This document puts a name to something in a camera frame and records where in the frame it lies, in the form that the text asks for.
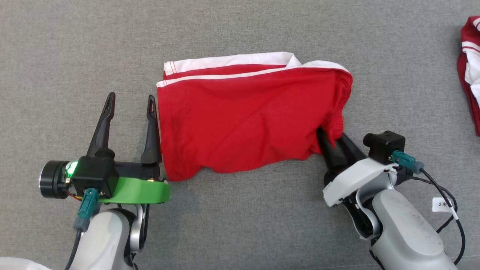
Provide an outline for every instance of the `red and white clothing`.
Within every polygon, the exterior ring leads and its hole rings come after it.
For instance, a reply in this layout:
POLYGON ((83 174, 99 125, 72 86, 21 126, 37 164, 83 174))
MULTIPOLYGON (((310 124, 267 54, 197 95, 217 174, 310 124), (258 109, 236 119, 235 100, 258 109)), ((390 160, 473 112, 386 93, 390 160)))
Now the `red and white clothing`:
POLYGON ((301 64, 287 52, 168 61, 157 83, 167 175, 182 181, 202 167, 238 172, 320 153, 315 130, 341 136, 351 85, 343 66, 301 64))
POLYGON ((468 18, 461 30, 461 41, 458 74, 467 94, 477 136, 480 136, 480 16, 468 18))

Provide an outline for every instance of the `teal connector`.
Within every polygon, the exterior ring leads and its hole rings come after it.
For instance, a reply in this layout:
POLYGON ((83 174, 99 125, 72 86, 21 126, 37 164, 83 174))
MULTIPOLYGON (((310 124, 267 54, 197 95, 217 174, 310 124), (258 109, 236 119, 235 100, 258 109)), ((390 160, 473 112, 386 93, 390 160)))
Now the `teal connector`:
POLYGON ((412 170, 415 174, 420 174, 420 169, 423 168, 423 163, 398 150, 393 151, 392 162, 412 170))
POLYGON ((88 225, 90 225, 90 219, 93 216, 97 206, 100 195, 98 191, 94 188, 88 188, 85 191, 85 195, 82 198, 80 207, 78 208, 77 218, 73 224, 75 230, 81 229, 83 232, 86 232, 88 225))

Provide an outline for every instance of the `red shorts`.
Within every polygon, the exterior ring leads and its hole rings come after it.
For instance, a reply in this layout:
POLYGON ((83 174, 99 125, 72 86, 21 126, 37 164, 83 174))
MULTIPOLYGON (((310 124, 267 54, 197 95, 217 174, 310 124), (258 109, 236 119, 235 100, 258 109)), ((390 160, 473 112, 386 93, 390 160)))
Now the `red shorts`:
POLYGON ((169 179, 320 153, 315 130, 323 127, 331 141, 341 136, 351 85, 343 66, 302 65, 286 52, 166 62, 157 94, 169 179))

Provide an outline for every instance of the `green tape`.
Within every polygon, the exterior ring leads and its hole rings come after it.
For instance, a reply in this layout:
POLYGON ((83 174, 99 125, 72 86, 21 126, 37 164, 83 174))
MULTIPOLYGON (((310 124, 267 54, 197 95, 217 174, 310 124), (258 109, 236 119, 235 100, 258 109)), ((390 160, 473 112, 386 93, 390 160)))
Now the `green tape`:
POLYGON ((137 178, 120 177, 113 197, 101 198, 101 203, 155 204, 170 199, 170 185, 137 178))

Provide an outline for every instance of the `white trim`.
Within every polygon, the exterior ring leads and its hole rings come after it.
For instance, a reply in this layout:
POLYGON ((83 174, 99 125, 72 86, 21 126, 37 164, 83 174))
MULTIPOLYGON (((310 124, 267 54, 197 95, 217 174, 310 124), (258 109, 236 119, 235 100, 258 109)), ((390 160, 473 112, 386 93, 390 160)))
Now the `white trim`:
POLYGON ((473 21, 473 26, 476 27, 480 31, 480 18, 473 21))
POLYGON ((464 53, 471 52, 472 54, 480 56, 480 51, 477 51, 477 50, 472 49, 472 48, 463 48, 462 51, 464 53))
POLYGON ((163 70, 166 75, 172 75, 191 70, 246 64, 286 65, 287 67, 301 65, 293 53, 280 51, 168 61, 164 63, 163 70))
POLYGON ((274 68, 274 69, 267 69, 261 70, 257 72, 249 72, 249 73, 241 73, 241 74, 232 74, 232 75, 199 75, 199 76, 187 76, 178 79, 171 79, 171 80, 163 80, 156 84, 157 87, 164 87, 170 84, 174 84, 176 82, 185 81, 185 80, 194 80, 194 79, 204 79, 204 80, 217 80, 217 79, 230 79, 230 78, 240 78, 240 77, 250 77, 255 75, 273 73, 283 70, 295 69, 295 68, 328 68, 328 69, 340 69, 345 72, 348 72, 346 68, 342 65, 339 65, 334 62, 328 61, 312 61, 305 63, 301 66, 292 66, 292 67, 285 67, 285 68, 274 68))
POLYGON ((462 48, 463 47, 472 47, 472 48, 475 48, 477 50, 480 50, 480 45, 477 45, 473 42, 470 42, 470 41, 464 41, 462 42, 462 48))
POLYGON ((470 90, 472 91, 473 97, 475 97, 480 107, 480 84, 470 85, 470 90))

